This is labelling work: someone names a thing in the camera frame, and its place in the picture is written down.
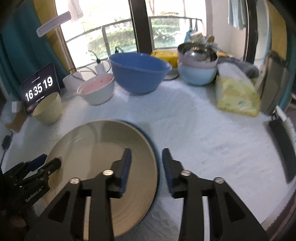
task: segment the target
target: curtain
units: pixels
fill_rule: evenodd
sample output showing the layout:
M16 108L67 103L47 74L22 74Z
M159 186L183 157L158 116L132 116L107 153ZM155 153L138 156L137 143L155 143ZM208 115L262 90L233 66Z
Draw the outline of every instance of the curtain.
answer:
M246 0L228 0L228 23L239 30L246 27Z
M21 4L0 34L0 76L9 94L20 99L20 84L49 63L54 63L62 87L67 71L46 36L39 38L40 27L32 0Z

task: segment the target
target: metal screw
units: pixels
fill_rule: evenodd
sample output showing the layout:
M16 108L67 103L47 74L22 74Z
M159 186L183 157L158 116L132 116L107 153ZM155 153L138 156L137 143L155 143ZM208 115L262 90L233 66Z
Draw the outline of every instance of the metal screw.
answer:
M221 177L217 177L217 178L215 178L214 181L215 181L215 183L218 183L218 184L222 184L222 183L224 183L224 179L221 178Z
M181 172L181 175L182 175L182 176L190 176L190 174L191 174L191 172L188 171L188 170L183 170L183 171Z
M80 180L79 180L79 178L72 178L71 180L70 180L70 183L71 184L78 184L80 182Z
M103 171L103 175L105 176L111 176L114 172L112 170L105 170Z

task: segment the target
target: white container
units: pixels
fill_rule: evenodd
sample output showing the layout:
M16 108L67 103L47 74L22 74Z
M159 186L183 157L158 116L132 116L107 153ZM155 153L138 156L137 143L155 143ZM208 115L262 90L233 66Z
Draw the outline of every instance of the white container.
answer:
M105 70L105 67L104 67L103 62L95 65L94 68L96 70L96 74L105 74L106 73L106 70Z
M77 94L90 105L107 102L114 93L114 76L112 74L99 74L84 82L77 90Z
M82 79L81 73L75 72L74 75L80 79ZM63 83L65 85L66 90L69 93L76 92L77 89L84 83L83 80L77 79L73 77L72 75L67 75L63 79Z

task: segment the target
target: white bowl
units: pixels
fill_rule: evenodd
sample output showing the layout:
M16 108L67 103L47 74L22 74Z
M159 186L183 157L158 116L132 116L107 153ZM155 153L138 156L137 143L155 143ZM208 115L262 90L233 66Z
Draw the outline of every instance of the white bowl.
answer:
M114 76L112 74L99 74L84 82L77 90L77 94L90 105L107 102L113 96Z
M45 97L35 108L33 116L41 123L50 126L58 121L63 113L62 100L58 92Z

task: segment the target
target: wall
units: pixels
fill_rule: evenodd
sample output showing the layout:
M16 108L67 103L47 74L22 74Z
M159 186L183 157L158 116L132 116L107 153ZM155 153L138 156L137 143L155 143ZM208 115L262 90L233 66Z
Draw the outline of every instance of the wall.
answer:
M213 12L213 35L218 47L230 52L232 26L228 24L228 0L211 0Z
M244 55L246 30L238 30L228 24L228 0L211 1L215 42L220 49L241 59Z
M231 29L230 54L238 59L244 57L244 45L246 40L246 29L239 30L235 27Z

